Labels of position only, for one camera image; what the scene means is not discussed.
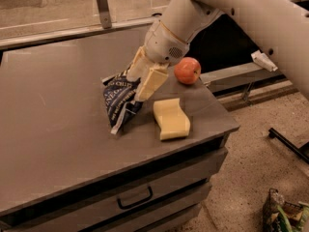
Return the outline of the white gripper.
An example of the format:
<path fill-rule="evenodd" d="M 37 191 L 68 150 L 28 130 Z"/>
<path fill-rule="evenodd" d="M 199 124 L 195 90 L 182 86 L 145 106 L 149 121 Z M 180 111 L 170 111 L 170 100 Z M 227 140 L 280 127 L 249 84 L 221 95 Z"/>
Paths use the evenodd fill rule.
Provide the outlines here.
<path fill-rule="evenodd" d="M 189 44 L 177 39 L 160 20 L 156 20 L 150 27 L 144 46 L 138 48 L 126 75 L 130 82 L 142 76 L 134 97 L 138 102 L 150 98 L 167 80 L 168 65 L 164 63 L 176 65 L 189 50 Z M 152 61 L 164 65 L 154 64 L 147 68 Z"/>

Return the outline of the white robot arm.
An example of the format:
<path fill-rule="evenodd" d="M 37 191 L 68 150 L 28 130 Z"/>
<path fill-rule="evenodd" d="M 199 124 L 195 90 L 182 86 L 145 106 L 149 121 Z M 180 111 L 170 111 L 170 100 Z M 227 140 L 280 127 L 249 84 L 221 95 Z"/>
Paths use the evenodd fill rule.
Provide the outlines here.
<path fill-rule="evenodd" d="M 171 0 L 148 31 L 127 79 L 140 80 L 135 98 L 147 100 L 180 62 L 189 44 L 221 14 L 228 15 L 309 98 L 308 12 L 289 0 Z"/>

